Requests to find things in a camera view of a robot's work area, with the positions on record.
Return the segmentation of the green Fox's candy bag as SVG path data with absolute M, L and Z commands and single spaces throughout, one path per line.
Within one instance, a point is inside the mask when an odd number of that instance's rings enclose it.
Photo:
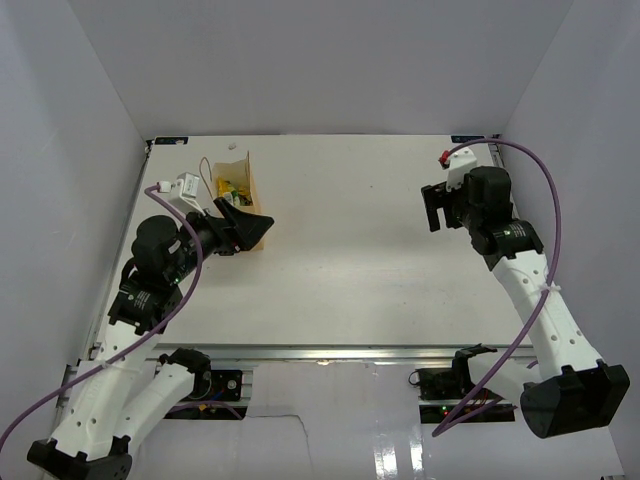
M 227 200 L 229 203 L 233 204 L 233 198 L 231 196 L 231 185 L 233 185 L 230 181 L 222 178 L 222 177 L 218 177 L 216 179 L 216 187 L 217 187 L 217 196 L 218 197 L 223 197 L 225 200 Z

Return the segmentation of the yellow M&M's packet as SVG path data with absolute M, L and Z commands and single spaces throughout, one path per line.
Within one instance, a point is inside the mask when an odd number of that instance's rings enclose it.
M 251 190 L 248 187 L 231 185 L 230 193 L 233 198 L 233 204 L 236 207 L 249 207 L 254 205 Z

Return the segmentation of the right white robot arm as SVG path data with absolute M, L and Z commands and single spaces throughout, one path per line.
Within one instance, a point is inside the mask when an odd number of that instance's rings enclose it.
M 534 227 L 517 218 L 511 180 L 498 167 L 476 167 L 421 190 L 429 228 L 465 228 L 473 249 L 504 288 L 527 327 L 537 364 L 503 360 L 478 344 L 456 352 L 453 390 L 470 401 L 488 389 L 518 408 L 530 430 L 550 438 L 608 426 L 630 386 L 621 365 L 607 364 L 581 333 L 548 275 Z

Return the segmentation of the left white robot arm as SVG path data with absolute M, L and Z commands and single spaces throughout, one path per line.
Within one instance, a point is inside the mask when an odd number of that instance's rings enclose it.
M 121 272 L 118 292 L 96 357 L 96 374 L 81 375 L 68 416 L 49 438 L 32 443 L 27 460 L 56 479 L 125 479 L 141 441 L 180 400 L 211 387 L 209 358 L 180 348 L 135 398 L 129 396 L 148 355 L 189 295 L 180 284 L 198 277 L 211 255 L 253 249 L 273 226 L 269 216 L 237 209 L 222 198 L 218 216 L 193 210 L 142 221 Z

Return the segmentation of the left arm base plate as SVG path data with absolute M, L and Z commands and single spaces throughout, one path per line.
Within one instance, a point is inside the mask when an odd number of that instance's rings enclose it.
M 242 398 L 243 372 L 241 370 L 209 370 L 197 374 L 192 392 L 184 401 L 197 402 L 196 409 L 202 419 L 234 418 L 223 407 L 206 406 L 205 401 L 225 403 L 240 401 Z

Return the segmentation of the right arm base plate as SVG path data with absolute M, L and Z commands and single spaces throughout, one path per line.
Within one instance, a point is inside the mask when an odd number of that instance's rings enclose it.
M 452 372 L 444 368 L 420 368 L 408 377 L 418 391 L 420 420 L 423 425 L 437 425 L 449 416 L 465 393 L 456 384 Z M 500 402 L 466 423 L 510 423 L 515 421 L 515 407 Z

